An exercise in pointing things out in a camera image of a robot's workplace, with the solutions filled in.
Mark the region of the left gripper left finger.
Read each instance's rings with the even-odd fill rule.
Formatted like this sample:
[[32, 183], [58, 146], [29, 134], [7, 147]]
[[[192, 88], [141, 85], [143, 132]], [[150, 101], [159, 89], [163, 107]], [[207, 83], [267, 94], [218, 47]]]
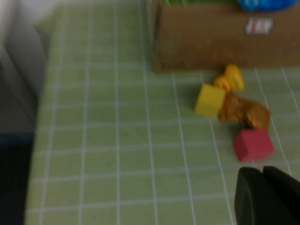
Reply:
[[234, 199], [238, 225], [292, 225], [293, 215], [263, 173], [253, 167], [238, 171]]

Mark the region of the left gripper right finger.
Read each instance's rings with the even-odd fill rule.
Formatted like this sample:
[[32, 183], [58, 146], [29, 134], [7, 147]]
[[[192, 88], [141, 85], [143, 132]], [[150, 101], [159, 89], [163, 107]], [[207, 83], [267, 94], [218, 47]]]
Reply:
[[300, 223], [300, 182], [275, 166], [264, 166], [263, 174], [277, 197], [287, 207], [292, 217]]

